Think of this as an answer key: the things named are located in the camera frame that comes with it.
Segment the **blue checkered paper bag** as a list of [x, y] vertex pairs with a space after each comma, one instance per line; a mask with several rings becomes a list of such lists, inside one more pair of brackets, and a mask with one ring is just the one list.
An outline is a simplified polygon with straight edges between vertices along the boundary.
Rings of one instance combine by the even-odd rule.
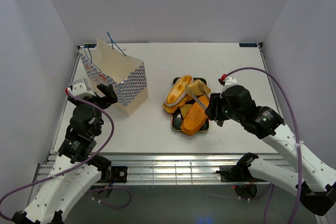
[[99, 38], [96, 45], [88, 44], [78, 49], [90, 81], [96, 85], [112, 85], [118, 98], [117, 108], [127, 116], [149, 97], [144, 62], [127, 55], [107, 34], [110, 43]]

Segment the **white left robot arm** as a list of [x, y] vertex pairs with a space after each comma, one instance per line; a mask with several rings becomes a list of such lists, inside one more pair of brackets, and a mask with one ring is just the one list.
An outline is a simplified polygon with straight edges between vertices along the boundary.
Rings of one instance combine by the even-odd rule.
[[102, 133], [102, 114], [118, 98], [112, 85], [99, 84], [97, 88], [103, 97], [91, 91], [84, 79], [66, 89], [75, 108], [65, 139], [40, 191], [24, 210], [13, 215], [13, 223], [63, 223], [69, 210], [95, 182], [111, 177], [111, 162], [91, 152], [95, 137]]

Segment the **metal tongs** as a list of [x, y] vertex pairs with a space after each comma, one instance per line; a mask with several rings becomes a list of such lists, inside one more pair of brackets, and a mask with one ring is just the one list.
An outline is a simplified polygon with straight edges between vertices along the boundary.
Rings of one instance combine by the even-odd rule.
[[[207, 105], [204, 104], [199, 97], [197, 97], [192, 91], [191, 89], [188, 87], [188, 84], [185, 85], [185, 92], [187, 93], [187, 95], [191, 96], [201, 107], [204, 111], [206, 111], [207, 109]], [[210, 104], [210, 98], [207, 94], [204, 94], [208, 104]]]

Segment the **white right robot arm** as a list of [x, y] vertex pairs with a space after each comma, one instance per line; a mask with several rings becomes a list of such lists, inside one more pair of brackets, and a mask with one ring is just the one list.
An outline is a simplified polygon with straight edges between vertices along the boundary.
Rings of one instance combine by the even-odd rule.
[[272, 108], [257, 106], [250, 92], [233, 85], [222, 93], [211, 93], [205, 114], [222, 125], [226, 120], [239, 123], [245, 131], [275, 149], [296, 171], [269, 164], [258, 155], [246, 153], [231, 170], [223, 172], [234, 180], [251, 178], [268, 181], [299, 200], [315, 215], [325, 215], [335, 204], [335, 169], [326, 165], [295, 135]]

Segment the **golden croissant back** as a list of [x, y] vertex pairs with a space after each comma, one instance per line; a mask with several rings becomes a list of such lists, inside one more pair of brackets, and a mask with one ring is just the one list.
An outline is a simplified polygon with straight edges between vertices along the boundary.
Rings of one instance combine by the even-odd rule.
[[188, 87], [197, 97], [211, 93], [211, 89], [201, 80], [193, 81], [188, 85]]

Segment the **long cream-filled bread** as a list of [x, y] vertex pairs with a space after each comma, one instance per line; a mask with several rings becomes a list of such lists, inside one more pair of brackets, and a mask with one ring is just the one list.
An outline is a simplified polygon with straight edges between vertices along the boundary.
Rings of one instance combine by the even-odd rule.
[[166, 96], [165, 105], [168, 107], [177, 105], [186, 96], [185, 86], [193, 81], [194, 79], [190, 75], [178, 78]]

